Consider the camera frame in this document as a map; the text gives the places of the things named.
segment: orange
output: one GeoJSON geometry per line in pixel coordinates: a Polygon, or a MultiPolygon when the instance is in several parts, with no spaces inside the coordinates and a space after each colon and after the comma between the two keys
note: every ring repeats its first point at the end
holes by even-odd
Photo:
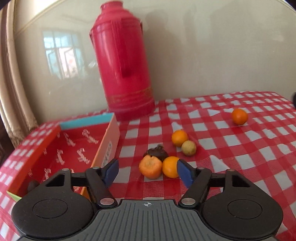
{"type": "Polygon", "coordinates": [[[149,179],[156,179],[161,175],[162,162],[155,156],[146,155],[140,161],[140,172],[149,179]]]}
{"type": "Polygon", "coordinates": [[[237,125],[243,125],[248,120],[248,114],[242,109],[234,109],[231,113],[232,120],[237,125]]]}
{"type": "Polygon", "coordinates": [[[181,147],[188,140],[188,135],[183,130],[177,130],[172,134],[172,142],[175,146],[181,147]]]}
{"type": "Polygon", "coordinates": [[[177,161],[179,160],[176,156],[169,156],[163,161],[163,174],[170,178],[178,177],[177,172],[177,161]]]}

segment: ribbed gray surface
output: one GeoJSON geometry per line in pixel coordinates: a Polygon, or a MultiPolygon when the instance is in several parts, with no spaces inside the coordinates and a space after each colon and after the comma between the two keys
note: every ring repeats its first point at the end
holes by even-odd
{"type": "Polygon", "coordinates": [[[195,211],[172,200],[123,200],[102,210],[82,232],[64,241],[229,241],[209,230],[195,211]]]}

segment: black circular disc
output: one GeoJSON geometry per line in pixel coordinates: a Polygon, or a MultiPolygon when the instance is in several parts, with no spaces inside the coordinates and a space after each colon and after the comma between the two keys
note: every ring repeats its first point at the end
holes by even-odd
{"type": "Polygon", "coordinates": [[[223,192],[209,198],[202,216],[219,234],[231,239],[256,240],[274,234],[283,212],[277,202],[264,195],[223,192]]]}
{"type": "Polygon", "coordinates": [[[20,233],[33,239],[55,240],[83,229],[93,217],[91,202],[84,196],[56,187],[34,189],[13,210],[20,233]]]}

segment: cardboard box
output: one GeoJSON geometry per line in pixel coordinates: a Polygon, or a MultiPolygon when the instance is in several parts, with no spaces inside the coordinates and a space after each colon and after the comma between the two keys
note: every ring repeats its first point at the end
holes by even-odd
{"type": "MultiPolygon", "coordinates": [[[[84,172],[90,167],[103,167],[115,156],[120,133],[113,113],[52,125],[50,130],[39,127],[12,153],[12,157],[24,157],[17,178],[7,190],[15,201],[27,193],[32,180],[41,183],[62,168],[84,172]]],[[[74,187],[74,191],[88,197],[84,187],[74,187]]]]}

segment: beige wall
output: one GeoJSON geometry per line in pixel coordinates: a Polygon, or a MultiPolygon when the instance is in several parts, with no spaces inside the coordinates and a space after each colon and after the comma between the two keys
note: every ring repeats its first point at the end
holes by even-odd
{"type": "MultiPolygon", "coordinates": [[[[24,87],[39,122],[106,107],[89,40],[102,0],[57,2],[24,25],[16,12],[16,49],[24,87]],[[80,35],[87,75],[51,76],[42,31],[80,35]]],[[[243,90],[296,91],[296,13],[278,0],[126,0],[143,21],[156,99],[243,90]]]]}

